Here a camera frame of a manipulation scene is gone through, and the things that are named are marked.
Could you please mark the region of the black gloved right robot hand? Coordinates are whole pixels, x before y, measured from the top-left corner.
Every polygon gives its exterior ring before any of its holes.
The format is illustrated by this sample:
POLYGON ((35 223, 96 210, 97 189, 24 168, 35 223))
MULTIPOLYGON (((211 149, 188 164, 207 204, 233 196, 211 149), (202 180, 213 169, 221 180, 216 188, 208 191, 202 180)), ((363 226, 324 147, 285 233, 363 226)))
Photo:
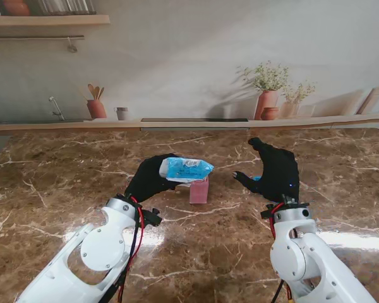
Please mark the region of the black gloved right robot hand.
POLYGON ((262 176, 253 180, 246 174, 235 171, 233 176, 252 193, 281 203, 284 198, 299 200, 299 170, 293 152, 264 143, 260 138, 251 138, 248 143, 257 151, 263 162, 262 176))

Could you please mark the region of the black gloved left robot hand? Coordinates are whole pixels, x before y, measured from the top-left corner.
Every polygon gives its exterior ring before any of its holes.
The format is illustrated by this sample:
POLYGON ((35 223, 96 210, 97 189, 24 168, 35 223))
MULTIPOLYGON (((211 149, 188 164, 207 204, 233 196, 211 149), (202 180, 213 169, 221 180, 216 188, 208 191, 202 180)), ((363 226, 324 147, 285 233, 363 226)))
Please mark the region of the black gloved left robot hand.
POLYGON ((159 174, 162 161, 170 157, 177 157, 177 155, 168 153, 145 159, 125 189, 124 196, 142 203, 162 191, 175 190, 180 182, 169 181, 159 174))

